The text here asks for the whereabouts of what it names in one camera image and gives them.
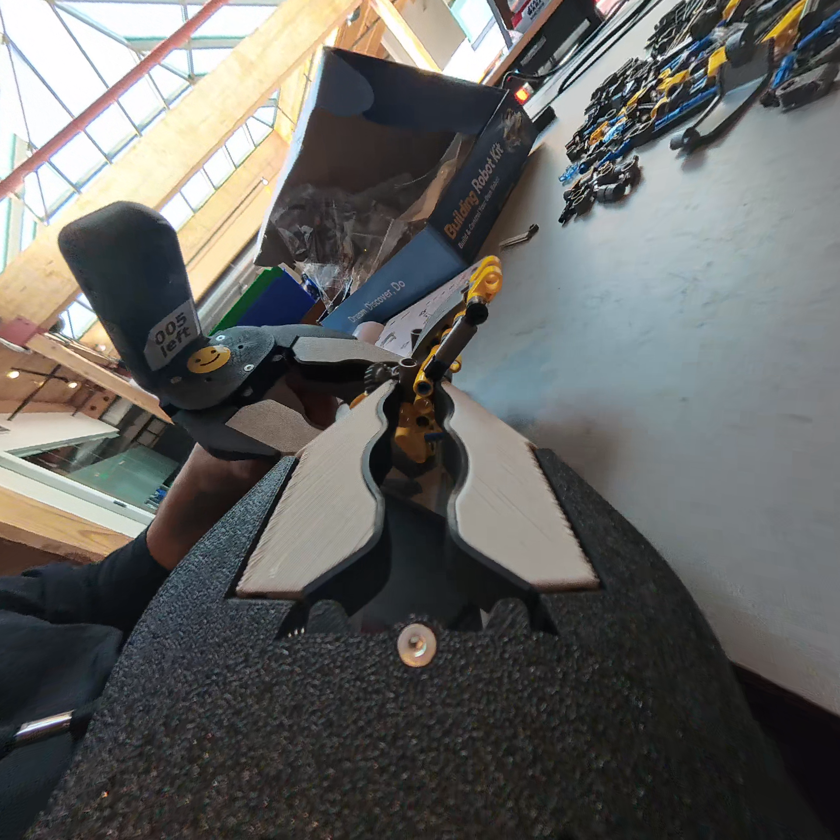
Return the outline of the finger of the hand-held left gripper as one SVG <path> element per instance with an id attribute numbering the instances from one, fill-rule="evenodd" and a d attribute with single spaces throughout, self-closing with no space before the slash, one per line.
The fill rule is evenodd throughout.
<path id="1" fill-rule="evenodd" d="M 298 337 L 290 348 L 294 365 L 309 382 L 363 382 L 374 364 L 394 366 L 402 356 L 349 339 Z"/>
<path id="2" fill-rule="evenodd" d="M 322 433 L 303 414 L 275 401 L 243 406 L 225 426 L 281 455 L 295 455 Z"/>

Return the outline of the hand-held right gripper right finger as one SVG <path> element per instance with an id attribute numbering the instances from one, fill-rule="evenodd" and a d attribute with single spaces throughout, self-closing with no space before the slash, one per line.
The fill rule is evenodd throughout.
<path id="1" fill-rule="evenodd" d="M 509 589 L 592 590 L 599 578 L 543 473 L 532 443 L 445 382 L 438 393 L 455 446 L 447 521 L 455 546 Z"/>

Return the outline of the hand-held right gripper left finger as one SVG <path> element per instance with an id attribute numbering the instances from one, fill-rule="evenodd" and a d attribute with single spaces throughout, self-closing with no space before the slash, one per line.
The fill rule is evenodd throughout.
<path id="1" fill-rule="evenodd" d="M 356 597 L 375 592 L 384 536 L 384 500 L 372 474 L 388 444 L 385 408 L 398 396 L 386 381 L 307 444 L 297 457 L 240 577 L 238 597 Z"/>

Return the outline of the yellow brick arm with piston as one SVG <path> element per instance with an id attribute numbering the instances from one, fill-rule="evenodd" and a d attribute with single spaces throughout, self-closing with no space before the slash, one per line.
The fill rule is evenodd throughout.
<path id="1" fill-rule="evenodd" d="M 501 259 L 489 255 L 456 280 L 453 291 L 413 333 L 414 366 L 404 386 L 394 443 L 418 466 L 432 458 L 443 437 L 435 394 L 461 370 L 466 346 L 489 317 L 490 304 L 502 287 Z"/>

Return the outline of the person's left forearm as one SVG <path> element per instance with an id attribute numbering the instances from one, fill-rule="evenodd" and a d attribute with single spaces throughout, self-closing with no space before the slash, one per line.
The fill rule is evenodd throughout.
<path id="1" fill-rule="evenodd" d="M 4 575 L 2 655 L 21 655 L 37 638 L 68 648 L 73 634 L 107 638 L 121 651 L 169 575 L 145 532 L 98 563 L 50 563 Z"/>

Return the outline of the grey desk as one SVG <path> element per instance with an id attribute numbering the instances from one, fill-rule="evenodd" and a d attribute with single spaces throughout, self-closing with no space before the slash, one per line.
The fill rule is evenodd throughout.
<path id="1" fill-rule="evenodd" d="M 687 159 L 670 130 L 635 193 L 558 222 L 592 90 L 674 4 L 529 104 L 557 119 L 485 252 L 539 231 L 456 382 L 654 544 L 731 660 L 838 712 L 838 91 Z"/>

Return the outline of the person's left hand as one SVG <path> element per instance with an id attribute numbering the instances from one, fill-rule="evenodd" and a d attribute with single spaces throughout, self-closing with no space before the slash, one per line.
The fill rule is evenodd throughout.
<path id="1" fill-rule="evenodd" d="M 279 459 L 216 458 L 195 444 L 146 530 L 154 561 L 172 571 Z"/>

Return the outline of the blue green partition panel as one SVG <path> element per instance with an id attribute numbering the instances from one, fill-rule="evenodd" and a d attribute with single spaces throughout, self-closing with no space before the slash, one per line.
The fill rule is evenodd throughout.
<path id="1" fill-rule="evenodd" d="M 310 310 L 319 303 L 288 269 L 267 269 L 258 280 L 266 283 L 248 316 L 254 326 L 273 327 L 304 322 Z"/>

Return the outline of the white instruction booklet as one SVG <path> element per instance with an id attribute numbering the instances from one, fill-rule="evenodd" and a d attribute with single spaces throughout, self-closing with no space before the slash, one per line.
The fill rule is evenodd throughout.
<path id="1" fill-rule="evenodd" d="M 424 331 L 431 329 L 441 318 L 448 318 L 448 312 L 462 304 L 463 295 L 479 265 L 479 262 L 474 263 L 423 299 L 396 314 L 383 327 L 375 346 L 403 358 L 412 356 L 415 344 Z"/>

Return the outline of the clear plastic bags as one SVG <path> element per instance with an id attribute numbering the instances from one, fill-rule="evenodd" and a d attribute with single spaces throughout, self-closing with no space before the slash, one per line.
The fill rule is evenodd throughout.
<path id="1" fill-rule="evenodd" d="M 284 187 L 267 213 L 260 260 L 293 269 L 331 313 L 424 229 L 474 143 L 457 133 L 427 173 L 377 177 L 360 190 Z"/>

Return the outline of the blue cardboard kit box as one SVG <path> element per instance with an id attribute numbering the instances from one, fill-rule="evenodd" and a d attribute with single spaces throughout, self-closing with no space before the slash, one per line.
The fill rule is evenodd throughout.
<path id="1" fill-rule="evenodd" d="M 375 178 L 427 173 L 457 133 L 475 141 L 423 230 L 323 325 L 351 333 L 388 322 L 473 265 L 537 132 L 510 91 L 327 47 L 305 101 L 272 204 L 284 187 L 360 190 Z"/>

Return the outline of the red ceiling pipe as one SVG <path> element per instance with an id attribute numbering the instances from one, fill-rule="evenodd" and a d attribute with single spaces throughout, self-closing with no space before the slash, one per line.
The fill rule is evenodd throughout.
<path id="1" fill-rule="evenodd" d="M 112 163 L 120 142 L 140 136 L 156 116 L 142 121 L 122 100 L 162 66 L 175 77 L 176 90 L 164 94 L 151 81 L 152 106 L 168 109 L 197 79 L 195 73 L 166 61 L 175 51 L 191 53 L 195 34 L 230 2 L 104 2 L 120 11 L 120 24 L 136 12 L 137 24 L 162 24 L 173 7 L 177 27 L 163 37 L 123 36 L 82 8 L 97 2 L 2 2 L 2 135 L 14 133 L 28 155 L 2 180 L 2 199 L 20 193 L 33 175 L 50 167 L 66 189 L 79 180 L 54 162 L 77 136 L 97 156 Z"/>

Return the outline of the pile of loose building bricks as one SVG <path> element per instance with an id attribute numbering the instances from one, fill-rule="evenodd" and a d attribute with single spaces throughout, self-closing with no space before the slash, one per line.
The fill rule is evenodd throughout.
<path id="1" fill-rule="evenodd" d="M 824 98 L 838 81 L 838 2 L 679 2 L 645 49 L 645 58 L 630 59 L 593 91 L 566 144 L 581 176 L 563 192 L 561 225 L 634 191 L 637 151 L 697 121 L 727 61 L 737 67 L 773 54 L 771 77 L 752 105 L 791 111 Z"/>

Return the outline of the grey curved panel brick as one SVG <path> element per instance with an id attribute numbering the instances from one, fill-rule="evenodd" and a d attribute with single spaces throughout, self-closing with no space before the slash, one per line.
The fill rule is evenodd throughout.
<path id="1" fill-rule="evenodd" d="M 762 53 L 740 66 L 730 61 L 719 68 L 710 106 L 697 121 L 669 140 L 672 151 L 692 154 L 719 139 L 753 104 L 773 70 L 772 53 Z"/>

